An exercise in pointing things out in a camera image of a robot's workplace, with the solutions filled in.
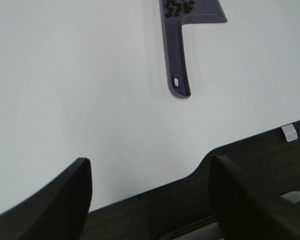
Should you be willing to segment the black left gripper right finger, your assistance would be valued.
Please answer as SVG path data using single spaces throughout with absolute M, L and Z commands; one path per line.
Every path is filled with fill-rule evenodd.
M 225 156 L 211 158 L 208 195 L 225 240 L 300 240 L 300 206 Z

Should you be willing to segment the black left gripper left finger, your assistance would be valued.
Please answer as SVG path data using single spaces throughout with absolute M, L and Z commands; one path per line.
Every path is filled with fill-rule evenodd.
M 78 240 L 91 199 L 91 162 L 78 158 L 38 192 L 0 214 L 0 240 Z

